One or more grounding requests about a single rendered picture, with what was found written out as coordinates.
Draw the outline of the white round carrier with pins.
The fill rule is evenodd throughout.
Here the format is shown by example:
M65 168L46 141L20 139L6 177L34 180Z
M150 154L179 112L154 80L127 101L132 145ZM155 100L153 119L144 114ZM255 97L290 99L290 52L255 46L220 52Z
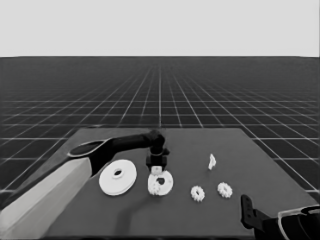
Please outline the white round carrier with pins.
M169 171L163 171L160 175L150 174L148 177L148 186L153 182L158 182L161 185L161 190L158 196L167 195L174 185L173 176Z

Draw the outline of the large thick white disc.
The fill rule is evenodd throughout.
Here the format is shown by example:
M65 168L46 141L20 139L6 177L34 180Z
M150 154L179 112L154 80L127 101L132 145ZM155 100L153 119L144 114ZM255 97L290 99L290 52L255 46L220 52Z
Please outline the large thick white disc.
M99 176L100 189L109 196L124 194L137 179L135 164L127 159L111 162Z

